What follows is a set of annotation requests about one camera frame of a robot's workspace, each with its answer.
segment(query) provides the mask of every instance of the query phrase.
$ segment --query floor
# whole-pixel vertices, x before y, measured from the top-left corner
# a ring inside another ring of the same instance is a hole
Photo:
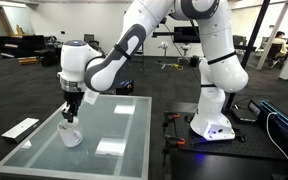
[[[198,102],[200,93],[200,74],[197,68],[184,64],[183,70],[171,67],[161,69],[156,61],[158,57],[145,57],[145,69],[140,64],[126,65],[120,74],[121,79],[135,82],[134,96],[151,96],[152,121],[150,141],[149,179],[164,178],[161,149],[163,147],[162,128],[163,112],[170,102]],[[175,63],[175,58],[166,59]],[[62,103],[62,91],[56,72],[59,67],[42,67],[41,64],[19,65],[15,60],[0,60],[0,161],[16,147],[6,143],[1,134],[15,126],[26,117],[44,121]],[[277,80],[269,70],[257,71],[247,66],[249,83],[238,92],[234,102],[246,106],[250,98],[269,99],[288,86]],[[1,177],[0,179],[19,179]]]

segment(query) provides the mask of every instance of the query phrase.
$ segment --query computer monitor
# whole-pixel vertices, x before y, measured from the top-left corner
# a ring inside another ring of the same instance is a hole
[[[196,35],[192,26],[174,27],[174,43],[201,43],[201,39]]]
[[[94,34],[84,34],[84,41],[87,43],[94,41]]]

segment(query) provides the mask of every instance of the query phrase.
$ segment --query glass tabletop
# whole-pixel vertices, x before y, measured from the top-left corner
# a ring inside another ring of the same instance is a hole
[[[151,98],[100,95],[83,102],[83,140],[66,147],[60,107],[0,162],[0,173],[64,179],[147,179]]]

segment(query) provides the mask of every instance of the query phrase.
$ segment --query person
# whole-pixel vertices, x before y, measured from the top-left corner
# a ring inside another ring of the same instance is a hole
[[[282,44],[282,49],[278,53],[278,57],[284,57],[285,59],[288,56],[288,45],[286,44],[286,40],[283,39],[283,36],[285,36],[285,33],[282,31],[278,31],[276,33],[275,38],[273,39],[272,43],[273,44]]]

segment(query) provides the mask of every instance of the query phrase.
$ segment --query white cup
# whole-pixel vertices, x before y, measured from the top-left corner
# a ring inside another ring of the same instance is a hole
[[[79,120],[74,117],[73,122],[69,123],[67,119],[63,119],[57,125],[57,129],[61,135],[63,143],[67,147],[74,147],[79,145],[82,140],[82,128],[79,124]]]

